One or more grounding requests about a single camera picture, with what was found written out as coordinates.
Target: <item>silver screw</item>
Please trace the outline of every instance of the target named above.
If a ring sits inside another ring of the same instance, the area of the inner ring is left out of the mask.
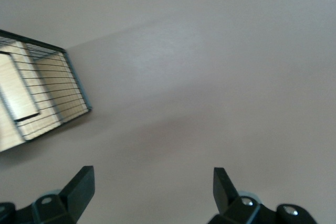
[[[48,197],[48,198],[44,198],[42,201],[41,201],[41,204],[48,204],[51,202],[51,198]]]
[[[246,206],[253,206],[253,202],[249,198],[241,198],[241,200],[242,200],[242,202],[243,202],[244,205],[246,205]]]
[[[294,207],[284,206],[284,209],[285,209],[286,213],[288,213],[289,215],[298,215],[299,214]]]

